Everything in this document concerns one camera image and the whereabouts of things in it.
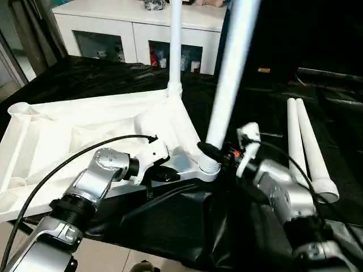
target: floor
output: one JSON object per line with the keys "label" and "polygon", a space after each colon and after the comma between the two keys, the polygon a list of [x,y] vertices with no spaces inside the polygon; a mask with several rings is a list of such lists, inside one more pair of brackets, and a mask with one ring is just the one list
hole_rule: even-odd
{"label": "floor", "polygon": [[[9,223],[0,224],[0,256],[3,254],[11,228],[12,225]],[[10,256],[26,237],[19,231]],[[172,260],[88,239],[83,239],[74,257],[78,261],[77,272],[129,272],[133,265],[143,260],[151,262],[161,272],[197,272]]]}

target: table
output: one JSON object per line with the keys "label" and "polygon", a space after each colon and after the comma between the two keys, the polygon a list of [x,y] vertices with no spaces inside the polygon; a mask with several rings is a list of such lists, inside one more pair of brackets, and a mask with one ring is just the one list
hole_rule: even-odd
{"label": "table", "polygon": [[[184,105],[200,138],[205,139],[216,78],[184,73],[181,80]],[[67,57],[0,104],[0,135],[10,119],[7,108],[20,101],[36,104],[159,90],[166,88],[167,81],[167,70]],[[363,225],[361,94],[286,84],[241,86],[226,140],[236,144],[235,129],[255,121],[260,126],[262,140],[287,150],[286,100],[289,97],[304,99],[327,168],[340,192],[340,200],[335,206],[348,222]],[[264,147],[258,157],[273,158],[287,165],[285,158]],[[133,215],[131,219],[122,219],[123,212],[144,203],[143,194],[136,192],[123,199],[110,200],[95,222],[111,218],[122,219],[123,223],[117,221],[109,234],[91,238],[173,258],[193,267],[236,267],[235,254],[240,254],[238,260],[248,262],[254,260],[251,254],[256,250],[258,256],[268,259],[266,248],[271,250],[271,247],[276,247],[272,250],[273,258],[263,264],[254,262],[254,265],[269,267],[270,261],[284,263],[289,246],[272,211],[269,207],[251,203],[248,196],[241,197],[242,191],[223,191],[229,186],[231,177],[221,179],[224,180],[206,188],[178,194],[172,202],[163,203],[152,212]],[[325,207],[323,213],[328,219],[337,219]]]}

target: white plastic pipe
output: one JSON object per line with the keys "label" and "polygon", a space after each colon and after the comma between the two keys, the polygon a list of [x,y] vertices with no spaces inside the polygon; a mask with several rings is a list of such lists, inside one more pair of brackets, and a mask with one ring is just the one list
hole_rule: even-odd
{"label": "white plastic pipe", "polygon": [[[240,80],[246,63],[248,50],[255,28],[260,0],[235,0],[231,8],[230,26],[222,69],[218,79],[209,123],[207,143],[221,148],[234,107]],[[218,172],[220,165],[211,158],[201,155],[199,167],[208,173]]]}
{"label": "white plastic pipe", "polygon": [[[307,172],[306,172],[304,149],[302,147],[299,119],[297,116],[296,101],[294,98],[288,99],[288,142],[289,142],[290,157],[297,162],[297,164],[306,174]],[[300,171],[296,168],[296,166],[292,162],[289,162],[289,168],[291,173],[295,175],[297,181],[300,184],[304,185],[305,187],[308,187],[306,180],[303,178]]]}
{"label": "white plastic pipe", "polygon": [[168,96],[182,94],[180,59],[182,53],[182,0],[172,0]]}
{"label": "white plastic pipe", "polygon": [[307,115],[304,102],[297,99],[297,113],[301,136],[305,148],[307,163],[311,175],[311,181],[316,193],[333,203],[339,199],[339,192],[335,183],[330,179],[323,155],[316,140],[313,127]]}

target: black cable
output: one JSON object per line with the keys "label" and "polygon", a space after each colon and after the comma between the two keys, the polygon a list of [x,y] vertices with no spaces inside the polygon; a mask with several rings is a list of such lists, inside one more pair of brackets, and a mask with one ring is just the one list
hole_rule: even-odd
{"label": "black cable", "polygon": [[267,143],[267,142],[262,142],[262,141],[256,141],[256,140],[251,140],[249,138],[247,138],[248,141],[250,142],[254,142],[254,143],[259,143],[260,145],[263,146],[268,146],[276,151],[278,151],[279,153],[283,154],[285,157],[287,157],[293,164],[294,166],[300,171],[301,175],[304,177],[304,179],[306,180],[307,184],[308,184],[308,188],[305,187],[304,185],[298,183],[301,187],[307,189],[310,191],[311,193],[311,197],[313,198],[313,202],[314,205],[316,207],[316,212],[318,214],[318,217],[320,220],[322,220],[322,222],[325,223],[324,217],[322,217],[322,213],[320,212],[320,210],[318,210],[318,201],[317,198],[321,199],[326,205],[327,207],[339,218],[339,221],[341,221],[346,229],[348,230],[349,234],[354,238],[355,242],[358,244],[360,250],[363,252],[363,243],[361,242],[361,240],[359,239],[358,235],[355,233],[355,231],[352,229],[352,227],[347,223],[347,220],[345,220],[345,218],[341,215],[341,213],[334,207],[334,205],[332,205],[331,203],[329,203],[324,197],[322,197],[321,195],[316,194],[313,185],[310,181],[310,179],[308,178],[308,176],[304,173],[304,171],[301,169],[301,167],[298,165],[298,163],[291,158],[291,156],[289,154],[287,154],[284,150],[282,150],[281,148],[271,144],[271,143]]}
{"label": "black cable", "polygon": [[119,137],[115,137],[97,144],[94,144],[93,146],[90,146],[78,153],[76,153],[75,155],[73,155],[72,157],[66,159],[63,163],[61,163],[60,165],[58,165],[54,170],[52,170],[49,174],[47,174],[47,176],[45,178],[42,179],[42,181],[40,181],[36,187],[34,188],[34,190],[30,193],[29,197],[27,198],[27,200],[25,201],[22,209],[20,210],[20,213],[18,215],[18,218],[16,219],[16,222],[14,223],[14,227],[12,228],[12,231],[10,233],[9,239],[7,241],[6,247],[5,247],[5,251],[3,254],[3,258],[2,258],[2,262],[1,262],[1,266],[0,266],[0,271],[3,272],[6,264],[7,264],[7,260],[9,259],[9,255],[10,255],[10,250],[12,247],[12,244],[14,242],[16,233],[18,231],[19,225],[24,217],[24,214],[26,212],[26,210],[28,209],[28,206],[30,204],[30,202],[32,201],[32,199],[34,198],[35,194],[39,191],[39,189],[55,174],[57,173],[60,169],[62,169],[64,166],[66,166],[67,164],[69,164],[71,161],[73,161],[74,159],[78,158],[79,156],[83,155],[84,153],[87,153],[88,151],[95,149],[97,147],[100,147],[102,145],[105,145],[107,143],[111,143],[114,141],[118,141],[118,140],[122,140],[122,139],[128,139],[128,138],[145,138],[148,139],[149,142],[156,140],[156,137],[152,137],[152,136],[147,136],[147,135],[125,135],[125,136],[119,136]]}

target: black fabric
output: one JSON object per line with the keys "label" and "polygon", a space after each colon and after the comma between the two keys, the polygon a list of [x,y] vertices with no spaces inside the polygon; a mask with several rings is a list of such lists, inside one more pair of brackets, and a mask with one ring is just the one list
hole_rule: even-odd
{"label": "black fabric", "polygon": [[[212,76],[191,73],[184,73],[181,80],[183,103],[204,140],[217,81]],[[166,88],[167,81],[167,70],[68,57],[0,104],[0,134],[10,120],[8,107],[20,101],[36,104],[158,90]],[[340,200],[334,205],[348,222],[363,225],[362,94],[262,85],[240,87],[226,140],[237,145],[236,128],[254,121],[260,126],[262,140],[287,151],[286,100],[302,97],[327,168],[340,192]],[[266,147],[260,148],[258,157],[288,165],[283,156]],[[175,186],[158,188],[154,196]],[[207,270],[242,270],[246,265],[253,265],[257,271],[278,270],[291,264],[291,248],[273,211],[253,203],[228,173],[222,173],[217,182],[191,186],[146,210],[137,210],[133,216],[124,216],[145,203],[144,192],[106,200],[93,220],[94,232],[88,236]],[[326,218],[337,219],[326,207],[323,213]]]}

